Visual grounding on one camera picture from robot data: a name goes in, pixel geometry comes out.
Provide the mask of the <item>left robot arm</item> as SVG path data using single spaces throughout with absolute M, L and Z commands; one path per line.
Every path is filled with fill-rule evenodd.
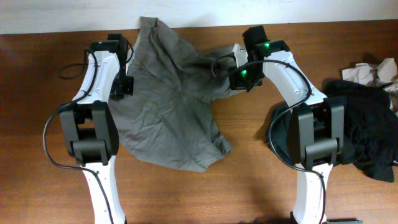
M 67 151 L 88 184 L 95 223 L 127 222 L 115 177 L 119 134 L 108 102 L 133 94 L 134 79 L 127 75 L 133 52 L 122 34 L 92 42 L 81 87 L 59 112 Z

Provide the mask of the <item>grey shorts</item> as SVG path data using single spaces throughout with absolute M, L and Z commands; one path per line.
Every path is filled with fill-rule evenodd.
M 232 151 L 213 119 L 211 102 L 234 95 L 232 47 L 199 53 L 156 17 L 142 17 L 128 74 L 134 93 L 109 107 L 121 145 L 135 158 L 203 172 Z

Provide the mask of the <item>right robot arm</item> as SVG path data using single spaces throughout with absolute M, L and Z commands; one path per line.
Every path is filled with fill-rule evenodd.
M 328 223 L 326 188 L 328 177 L 343 149 L 345 99 L 329 98 L 319 91 L 296 64 L 283 40 L 267 38 L 263 26 L 243 32 L 244 47 L 231 53 L 236 68 L 229 73 L 232 90 L 250 91 L 268 78 L 278 89 L 287 108 L 270 123 L 267 138 L 275 148 L 272 131 L 289 114 L 286 146 L 291 161 L 283 163 L 297 171 L 292 223 Z

